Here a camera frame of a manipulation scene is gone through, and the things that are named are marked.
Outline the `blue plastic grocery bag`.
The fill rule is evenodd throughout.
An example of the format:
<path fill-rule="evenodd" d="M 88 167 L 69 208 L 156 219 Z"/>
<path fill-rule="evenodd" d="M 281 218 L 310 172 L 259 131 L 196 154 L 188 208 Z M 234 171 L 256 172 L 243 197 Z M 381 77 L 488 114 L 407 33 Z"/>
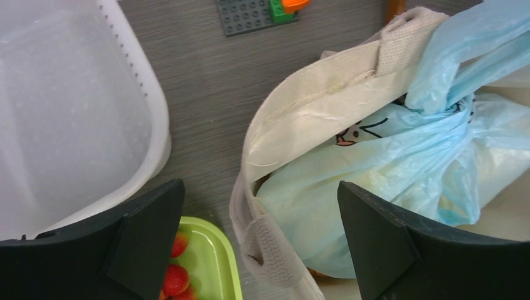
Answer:
<path fill-rule="evenodd" d="M 306 268 L 339 279 L 356 276 L 341 181 L 449 226 L 474 224 L 529 169 L 529 108 L 482 88 L 527 66 L 528 1 L 408 10 L 270 93 L 245 140 L 251 199 Z"/>

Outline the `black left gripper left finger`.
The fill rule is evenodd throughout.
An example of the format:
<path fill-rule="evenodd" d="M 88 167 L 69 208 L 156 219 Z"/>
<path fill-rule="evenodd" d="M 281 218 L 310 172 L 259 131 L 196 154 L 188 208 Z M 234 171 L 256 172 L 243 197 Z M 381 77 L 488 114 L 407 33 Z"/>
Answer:
<path fill-rule="evenodd" d="M 34 239 L 1 242 L 2 299 L 157 299 L 186 188 L 173 179 Z"/>

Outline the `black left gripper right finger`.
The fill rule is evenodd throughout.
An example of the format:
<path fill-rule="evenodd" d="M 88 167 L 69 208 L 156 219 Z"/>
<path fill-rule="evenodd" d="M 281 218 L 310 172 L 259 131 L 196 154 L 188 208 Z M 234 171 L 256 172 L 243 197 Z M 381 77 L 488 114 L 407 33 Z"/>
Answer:
<path fill-rule="evenodd" d="M 337 200 L 363 299 L 528 299 L 529 243 L 473 233 L 351 182 Z"/>

